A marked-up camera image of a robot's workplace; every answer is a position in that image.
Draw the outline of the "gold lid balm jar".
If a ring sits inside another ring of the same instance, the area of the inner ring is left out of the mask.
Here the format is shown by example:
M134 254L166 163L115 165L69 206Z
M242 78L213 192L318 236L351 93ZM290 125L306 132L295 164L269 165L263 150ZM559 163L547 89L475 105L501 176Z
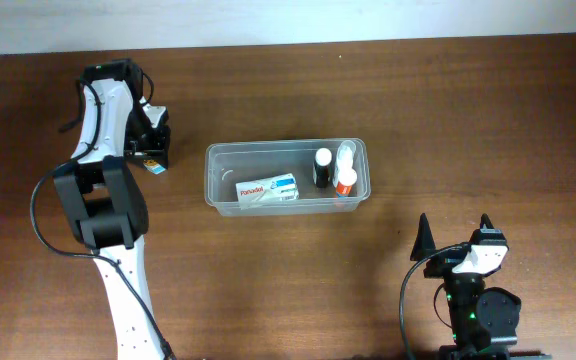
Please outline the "gold lid balm jar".
M155 160L144 160L143 165L148 171L155 175L159 175L167 170L165 166Z

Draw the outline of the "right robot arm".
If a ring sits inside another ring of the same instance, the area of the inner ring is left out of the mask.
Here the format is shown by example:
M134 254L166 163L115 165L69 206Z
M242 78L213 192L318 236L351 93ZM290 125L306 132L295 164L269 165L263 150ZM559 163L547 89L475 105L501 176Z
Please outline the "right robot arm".
M513 353L521 299L500 287L487 287L485 279L501 269L509 251L501 229L482 214L479 227L466 242L436 247L425 214L419 218L417 236L411 251L413 266L406 273L399 295L398 316L406 355L414 357L405 330L404 304L407 284L414 272L423 268L425 278L439 278L439 290L445 292L453 343L441 346L437 359L550 359L550 354Z

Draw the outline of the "orange tube white cap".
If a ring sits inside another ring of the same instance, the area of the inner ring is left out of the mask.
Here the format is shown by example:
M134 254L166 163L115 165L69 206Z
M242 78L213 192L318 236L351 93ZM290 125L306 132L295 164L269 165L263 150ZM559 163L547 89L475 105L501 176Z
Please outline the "orange tube white cap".
M340 169L337 173L336 195L338 197L348 197L356 181L357 173L353 168Z

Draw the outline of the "black bottle white cap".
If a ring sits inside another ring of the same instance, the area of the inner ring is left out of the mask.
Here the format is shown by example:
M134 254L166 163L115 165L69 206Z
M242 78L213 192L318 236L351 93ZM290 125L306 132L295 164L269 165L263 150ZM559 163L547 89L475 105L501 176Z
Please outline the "black bottle white cap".
M317 188L326 188L330 181L332 152L328 148L319 148L313 162L313 182Z

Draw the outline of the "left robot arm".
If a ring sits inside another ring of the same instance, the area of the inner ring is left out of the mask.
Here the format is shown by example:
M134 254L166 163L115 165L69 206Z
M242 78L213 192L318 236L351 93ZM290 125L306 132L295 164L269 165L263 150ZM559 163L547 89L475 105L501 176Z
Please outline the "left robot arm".
M120 359L171 359L145 271L146 201L129 165L168 167L166 107L144 92L152 79L131 59L88 66L77 82L81 134L71 158L51 173L74 238L102 278Z

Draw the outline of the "white Panadol box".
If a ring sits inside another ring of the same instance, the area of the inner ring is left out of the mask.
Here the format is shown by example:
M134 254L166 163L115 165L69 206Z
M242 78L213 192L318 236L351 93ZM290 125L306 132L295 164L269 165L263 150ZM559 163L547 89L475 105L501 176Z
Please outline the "white Panadol box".
M296 178L292 173L264 179L239 182L235 185L242 209L260 207L266 203L293 201L299 198Z

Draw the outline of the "white lotion bottle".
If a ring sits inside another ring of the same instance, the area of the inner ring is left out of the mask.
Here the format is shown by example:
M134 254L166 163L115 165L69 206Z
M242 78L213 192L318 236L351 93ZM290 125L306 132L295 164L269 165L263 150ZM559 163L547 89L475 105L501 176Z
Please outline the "white lotion bottle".
M338 147L335 160L335 174L338 175L342 170L351 168L354 163L356 145L352 140L344 140Z

